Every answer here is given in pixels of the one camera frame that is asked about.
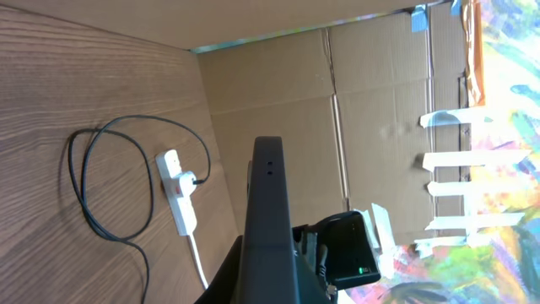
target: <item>wooden desk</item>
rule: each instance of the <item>wooden desk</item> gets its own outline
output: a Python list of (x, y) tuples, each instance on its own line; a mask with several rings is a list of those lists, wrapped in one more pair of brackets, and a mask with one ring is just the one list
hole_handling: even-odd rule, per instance
[[(90, 230), (65, 154), (74, 130), (136, 113), (185, 123), (212, 151), (212, 176), (193, 196), (196, 238), (211, 280), (238, 231), (196, 56), (0, 7), (1, 303), (140, 302), (140, 254)], [(205, 174), (203, 149), (187, 132), (145, 121), (121, 122), (116, 129), (140, 141), (148, 157), (175, 148), (185, 169)], [(78, 141), (77, 164), (87, 141)], [(150, 262), (147, 303), (194, 302), (203, 288), (151, 161), (156, 209), (150, 227), (134, 240)], [(97, 144), (88, 191), (91, 210), (117, 235), (133, 233), (147, 217), (143, 160), (120, 138), (105, 136)]]

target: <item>white cable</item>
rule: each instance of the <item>white cable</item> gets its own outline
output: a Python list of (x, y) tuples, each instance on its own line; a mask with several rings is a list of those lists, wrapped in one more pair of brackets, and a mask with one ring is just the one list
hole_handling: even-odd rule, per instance
[(189, 242), (192, 245), (193, 259), (195, 260), (195, 264), (197, 265), (197, 272), (199, 273), (199, 277), (201, 278), (202, 286), (204, 286), (204, 290), (206, 290), (208, 289), (208, 282), (204, 277), (203, 266), (201, 265), (201, 259), (199, 257), (199, 251), (197, 250), (197, 244), (195, 243), (195, 236), (189, 235), (187, 237), (189, 237)]

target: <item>tape strip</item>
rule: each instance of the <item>tape strip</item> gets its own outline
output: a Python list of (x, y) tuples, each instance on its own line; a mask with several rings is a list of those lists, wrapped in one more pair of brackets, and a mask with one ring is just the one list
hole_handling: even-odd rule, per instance
[(371, 222), (370, 211), (368, 210), (364, 210), (364, 211), (356, 210), (356, 211), (360, 212), (362, 214), (362, 217), (364, 217), (364, 223), (368, 230), (368, 237), (370, 238), (371, 246), (373, 246), (373, 248), (380, 248), (381, 246), (379, 245), (379, 242), (377, 241), (377, 237), (375, 236), (375, 231), (373, 229), (373, 223)]
[(461, 14), (462, 14), (462, 0), (452, 1), (452, 5), (450, 6), (450, 15), (459, 16)]
[(339, 290), (337, 292), (337, 304), (356, 304), (356, 302), (348, 296), (347, 291)]
[(428, 192), (432, 196), (468, 195), (474, 193), (513, 193), (527, 190), (529, 185), (516, 180), (491, 182), (430, 182)]
[(420, 126), (423, 128), (457, 125), (462, 123), (492, 122), (484, 106), (470, 108), (434, 111), (420, 117)]
[(411, 30), (419, 32), (428, 29), (428, 14), (426, 13), (426, 5), (421, 4), (414, 7), (411, 13)]
[(379, 232), (382, 253), (392, 252), (394, 247), (396, 247), (396, 242), (394, 241), (394, 235), (392, 234), (392, 226), (390, 225), (388, 211), (378, 204), (371, 204), (371, 208), (373, 209), (377, 232)]
[(396, 273), (394, 268), (394, 256), (392, 253), (383, 253), (377, 258), (379, 265), (379, 272), (382, 276), (388, 279), (392, 279)]
[(467, 245), (472, 248), (488, 246), (490, 242), (491, 242), (491, 236), (489, 235), (481, 235), (481, 234), (475, 233), (474, 235), (467, 236)]
[(443, 236), (433, 237), (429, 239), (414, 240), (414, 243), (430, 247), (463, 246), (467, 243), (467, 238), (465, 236)]
[(433, 248), (432, 246), (427, 245), (427, 244), (417, 244), (416, 252), (418, 252), (419, 258), (427, 258), (433, 255)]
[(435, 217), (425, 230), (466, 229), (470, 223), (477, 228), (513, 226), (521, 220), (525, 213), (511, 214), (478, 214), (473, 216), (438, 216)]
[(528, 149), (425, 153), (422, 167), (433, 172), (436, 167), (511, 165), (519, 163), (530, 153)]
[[(483, 202), (482, 194), (474, 193), (463, 195), (463, 215), (473, 217), (478, 214), (478, 205)], [(476, 224), (471, 222), (465, 228), (467, 236), (473, 236), (478, 233)]]

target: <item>blue tape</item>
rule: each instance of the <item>blue tape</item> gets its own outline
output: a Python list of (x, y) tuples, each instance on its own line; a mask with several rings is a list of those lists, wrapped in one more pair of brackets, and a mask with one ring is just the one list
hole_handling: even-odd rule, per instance
[(428, 14), (426, 13), (426, 5), (417, 5), (411, 13), (411, 30), (419, 32), (428, 29)]
[(462, 14), (462, 0), (452, 1), (452, 5), (450, 6), (450, 15), (457, 16), (460, 14)]

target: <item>power strip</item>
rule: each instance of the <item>power strip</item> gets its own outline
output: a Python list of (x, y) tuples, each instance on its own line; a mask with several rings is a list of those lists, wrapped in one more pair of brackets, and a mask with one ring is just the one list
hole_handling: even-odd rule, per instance
[(182, 172), (176, 150), (171, 149), (155, 157), (176, 229), (181, 236), (191, 236), (197, 227), (197, 217), (190, 196), (197, 185), (191, 171)]

